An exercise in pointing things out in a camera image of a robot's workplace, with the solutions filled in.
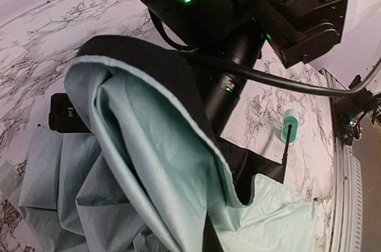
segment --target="black cable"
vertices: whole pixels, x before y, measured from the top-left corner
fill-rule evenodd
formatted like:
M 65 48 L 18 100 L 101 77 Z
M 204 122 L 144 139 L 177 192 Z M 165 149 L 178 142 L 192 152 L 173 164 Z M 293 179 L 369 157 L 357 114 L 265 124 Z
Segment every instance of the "black cable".
M 376 121 L 376 114 L 377 114 L 377 109 L 373 110 L 373 114 L 371 115 L 371 124 L 374 125 L 374 122 Z
M 205 218 L 204 234 L 202 237 L 202 252 L 224 252 L 209 213 L 207 213 Z
M 290 147 L 291 129 L 292 129 L 292 125 L 288 125 L 286 146 L 285 146 L 285 151 L 283 152 L 283 158 L 282 158 L 283 167 L 286 167 L 287 165 L 287 156 L 288 156 L 288 148 Z
M 154 24 L 156 30 L 160 34 L 160 36 L 165 40 L 167 44 L 172 46 L 173 48 L 178 49 L 179 51 L 192 51 L 194 50 L 191 46 L 189 45 L 180 45 L 173 40 L 167 35 L 167 33 L 164 30 L 163 22 L 159 19 L 157 15 L 155 15 L 154 12 L 151 10 L 148 10 L 149 15 L 151 16 L 152 23 Z
M 319 96 L 328 97 L 350 97 L 356 95 L 363 90 L 371 80 L 376 77 L 381 69 L 381 58 L 373 67 L 368 76 L 362 83 L 359 83 L 354 88 L 349 90 L 331 89 L 321 86 L 309 85 L 302 82 L 289 80 L 283 77 L 275 76 L 269 73 L 261 72 L 255 69 L 250 69 L 238 64 L 231 63 L 230 61 L 223 60 L 217 57 L 211 57 L 208 55 L 200 54 L 197 52 L 177 52 L 187 59 L 189 63 L 195 63 L 203 67 L 211 69 L 221 70 L 225 73 L 230 73 L 238 76 L 242 76 L 246 79 L 256 82 L 264 83 L 267 85 L 275 86 L 282 89 L 287 89 L 295 92 L 313 94 Z
M 361 122 L 361 120 L 365 117 L 365 115 L 367 114 L 367 112 L 366 113 L 363 113 L 358 119 L 357 119 L 357 125 L 360 125 L 360 122 Z

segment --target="marble pattern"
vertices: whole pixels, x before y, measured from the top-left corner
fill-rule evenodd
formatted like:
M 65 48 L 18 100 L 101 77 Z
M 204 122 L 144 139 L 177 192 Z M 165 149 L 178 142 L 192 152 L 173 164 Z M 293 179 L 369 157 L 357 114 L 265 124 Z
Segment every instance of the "marble pattern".
M 53 0 L 0 28 L 0 163 L 22 174 L 31 132 L 47 127 L 50 96 L 64 92 L 63 77 L 83 42 L 94 35 L 129 35 L 168 47 L 138 0 Z M 285 70 L 269 46 L 256 68 L 315 85 L 325 79 L 310 66 Z M 281 161 L 283 112 L 301 113 L 289 150 L 285 184 L 318 202 L 316 252 L 327 251 L 332 227 L 333 136 L 328 98 L 249 82 L 224 137 Z M 40 252 L 17 211 L 0 198 L 0 251 Z
M 297 64 L 286 70 L 268 45 L 263 48 L 263 57 L 255 69 L 326 86 L 325 78 L 308 65 Z M 283 114 L 290 108 L 299 112 L 300 119 L 297 139 L 289 148 L 285 185 L 318 203 L 315 251 L 327 251 L 334 183 L 329 99 L 249 82 L 223 137 L 281 163 L 285 145 L 279 138 L 280 128 Z

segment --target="mint green cylinder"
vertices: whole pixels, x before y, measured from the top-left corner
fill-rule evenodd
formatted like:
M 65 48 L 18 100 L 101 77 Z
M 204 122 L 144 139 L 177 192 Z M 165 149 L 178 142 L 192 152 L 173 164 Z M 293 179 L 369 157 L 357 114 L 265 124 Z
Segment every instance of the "mint green cylinder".
M 289 109 L 283 115 L 283 126 L 280 132 L 280 139 L 283 142 L 286 142 L 289 125 L 292 126 L 290 134 L 290 143 L 293 143 L 296 140 L 299 127 L 299 112 L 297 112 L 295 109 Z

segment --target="white marble countertop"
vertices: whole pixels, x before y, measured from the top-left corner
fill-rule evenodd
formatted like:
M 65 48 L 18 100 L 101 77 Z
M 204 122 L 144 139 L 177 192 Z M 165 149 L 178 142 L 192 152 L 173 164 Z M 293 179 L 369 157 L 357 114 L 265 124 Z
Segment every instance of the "white marble countertop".
M 95 35 L 129 35 L 168 47 L 138 0 L 53 0 L 0 28 L 0 164 L 22 173 L 31 134 L 47 127 L 50 96 L 64 92 L 63 77 L 77 49 Z M 308 65 L 285 70 L 271 48 L 256 69 L 326 86 Z M 285 185 L 318 202 L 316 252 L 328 251 L 332 227 L 333 136 L 329 99 L 249 82 L 223 136 L 280 162 L 283 113 L 300 114 L 298 138 L 289 150 Z M 14 208 L 0 199 L 0 250 L 40 248 Z

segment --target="teal fabric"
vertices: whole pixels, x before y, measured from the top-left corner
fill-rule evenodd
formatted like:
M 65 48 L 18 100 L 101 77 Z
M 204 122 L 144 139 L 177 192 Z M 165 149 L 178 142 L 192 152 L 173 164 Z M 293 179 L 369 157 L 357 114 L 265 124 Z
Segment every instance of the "teal fabric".
M 21 189 L 0 188 L 44 251 L 201 252 L 207 212 L 226 252 L 313 250 L 316 204 L 256 175 L 242 205 L 221 152 L 145 72 L 83 56 L 65 88 L 94 135 L 37 128 Z
M 243 206 L 218 148 L 151 76 L 84 56 L 74 60 L 65 88 L 120 188 L 170 251 L 202 251 L 207 211 L 227 251 L 241 251 L 242 241 L 232 240 L 245 235 L 250 251 L 312 250 L 315 204 L 257 176 L 254 202 Z

